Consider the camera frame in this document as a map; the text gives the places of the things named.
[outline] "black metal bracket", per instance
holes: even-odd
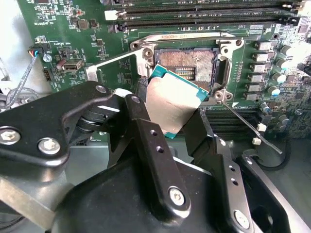
[[[254,232],[239,166],[230,148],[213,134],[205,113],[196,110],[183,127],[188,155],[215,178],[215,221],[227,232]]]
[[[255,150],[247,150],[236,160],[243,171],[244,183],[251,190],[249,196],[253,199],[251,203],[253,216],[256,217],[256,208],[262,209],[264,207],[267,211],[266,215],[269,215],[273,221],[271,229],[267,230],[284,233],[310,232],[306,223],[257,165],[252,158],[254,156],[257,156]],[[261,223],[260,228],[265,229],[264,216],[262,215],[260,212],[260,221],[258,222]]]
[[[124,135],[110,134],[108,167],[116,164],[124,154],[138,154],[149,195],[155,199],[155,214],[168,224],[179,224],[189,215],[191,202],[162,130],[150,121],[145,104],[138,97],[127,95],[125,108],[129,127]],[[177,197],[182,202],[172,201],[172,190],[176,189],[182,195]]]
[[[104,131],[119,155],[134,140],[159,218],[176,224],[190,213],[188,192],[161,128],[150,121],[144,102],[135,95],[123,98],[97,82],[86,82],[2,113],[0,126],[21,135],[12,145],[0,145],[2,175],[50,181],[63,171],[70,143]],[[60,144],[53,155],[38,149],[47,137]]]

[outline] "green circuit board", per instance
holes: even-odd
[[[233,94],[233,98],[228,103],[236,109],[243,110],[260,108],[260,105],[266,102],[272,116],[266,133],[272,137],[280,132],[277,124],[279,117],[284,114],[290,120],[290,126],[282,132],[290,131],[291,136],[295,138],[307,137],[311,132],[311,80],[309,75],[299,68],[299,65],[309,65],[311,60],[309,59],[311,50],[306,48],[310,45],[311,18],[308,16],[300,18],[298,24],[278,23],[276,21],[278,18],[296,17],[298,14],[277,6],[276,2],[280,3],[281,0],[18,0],[18,2],[34,39],[34,45],[49,44],[46,54],[51,56],[52,61],[45,62],[43,55],[40,58],[45,69],[44,75],[47,82],[51,83],[53,92],[87,81],[86,67],[129,51],[131,42],[148,35],[221,31],[234,36],[254,38],[246,40],[240,49],[233,52],[230,81],[227,86],[227,91]],[[215,2],[233,4],[232,6],[242,3],[245,6],[241,9],[225,10],[219,5],[213,8]],[[190,10],[192,6],[203,6],[206,10],[198,15]],[[118,19],[109,21],[105,19],[105,11],[109,10],[126,11],[127,15],[119,14]],[[225,17],[228,18],[228,22],[222,22]],[[195,24],[185,26],[194,21],[193,18],[196,20]],[[209,19],[215,20],[215,23],[207,23]],[[269,58],[265,62],[260,62],[264,63],[265,69],[262,71],[263,79],[260,81],[259,90],[248,93],[251,66],[256,63],[254,54],[261,52],[258,49],[260,42],[270,43],[270,47],[265,51],[269,53]],[[282,69],[276,65],[279,60],[288,59],[280,52],[284,45],[306,50],[299,56],[301,59],[297,65],[289,69]],[[198,39],[168,41],[161,43],[157,49],[217,48],[217,46],[215,40]],[[73,65],[73,68],[68,66],[68,69],[73,69],[72,71],[59,68],[63,65],[64,56],[65,62],[72,62],[70,65]],[[286,81],[278,83],[272,79],[276,72],[286,75]],[[132,92],[135,92],[140,78],[135,56],[100,67],[97,76],[99,82],[111,89],[124,88]],[[271,95],[268,92],[272,86],[280,91],[279,95]],[[250,96],[251,100],[248,100],[247,94],[256,95],[256,98]],[[209,105],[206,108],[225,109],[222,105]]]

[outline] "black connector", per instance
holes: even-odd
[[[52,73],[52,69],[51,68],[45,68],[43,70],[43,74],[46,78],[47,81],[53,81],[54,80],[54,75]]]
[[[43,44],[35,44],[29,47],[28,51],[33,51],[34,53],[38,51],[39,54],[44,54],[48,52],[50,49],[51,49],[51,46],[49,43],[43,43]]]

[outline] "bolt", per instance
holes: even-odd
[[[20,134],[15,130],[0,130],[0,143],[4,145],[12,145],[20,140]]]
[[[47,137],[40,140],[38,148],[45,154],[56,154],[60,150],[60,144],[55,139]]]
[[[44,61],[44,62],[51,62],[51,61],[52,61],[52,56],[49,55],[49,54],[47,54],[47,53],[45,53],[45,54],[43,55],[43,61]]]
[[[246,159],[246,161],[248,162],[248,164],[250,164],[250,165],[252,165],[252,164],[253,164],[253,162],[250,160],[250,158],[245,157],[245,159]]]
[[[185,203],[185,197],[182,192],[177,188],[171,188],[169,190],[170,198],[175,205],[183,205]]]
[[[96,86],[96,90],[98,90],[100,93],[105,94],[106,93],[106,89],[103,86]]]
[[[234,211],[234,217],[235,217],[236,221],[244,229],[248,229],[249,228],[249,221],[248,221],[247,217],[240,210]]]
[[[302,109],[297,109],[296,111],[295,111],[295,115],[297,115],[297,116],[301,116],[303,114],[303,112],[302,112]]]
[[[140,103],[139,98],[137,98],[136,96],[132,96],[132,100],[136,103]]]

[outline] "black plastic part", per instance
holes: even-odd
[[[144,166],[132,156],[74,187],[57,210],[52,233],[218,232],[209,209],[212,177],[178,162],[176,167],[193,200],[182,224],[166,225],[154,217]]]
[[[110,135],[108,167],[128,154],[137,154],[144,168],[145,186],[149,187],[154,214],[166,224],[180,224],[190,213],[191,201],[162,130],[150,121],[144,102],[136,96],[125,97],[124,109],[127,109],[127,119],[124,119],[128,122],[127,131],[124,136],[117,132]],[[178,206],[172,202],[169,196],[172,187],[182,192],[184,204]]]
[[[97,91],[97,85],[86,82],[1,113],[1,128],[15,129],[21,135],[13,145],[0,144],[1,175],[45,182],[57,177],[69,157],[69,141],[80,116],[112,97],[108,89],[105,94]],[[57,154],[46,155],[38,149],[39,141],[46,137],[60,143]]]
[[[232,161],[228,145],[214,135],[204,111],[196,110],[183,130],[188,155],[194,158],[195,165],[210,171],[215,178],[213,217],[218,227],[225,232],[254,232],[240,168]],[[236,210],[248,219],[248,229],[237,222]]]
[[[266,212],[266,215],[262,215],[261,221],[258,222],[259,225],[268,228],[266,232],[311,232],[309,227],[252,158],[242,156],[236,162],[239,164],[243,174],[244,186],[253,219],[256,220],[258,216],[256,211],[258,209],[264,210],[260,211],[262,213]],[[273,221],[270,227],[266,221],[263,221],[268,216]]]
[[[28,51],[33,51],[33,52],[38,51],[39,54],[43,54],[43,53],[48,52],[50,50],[51,50],[50,44],[49,43],[43,43],[43,44],[35,44],[35,45],[31,46]]]

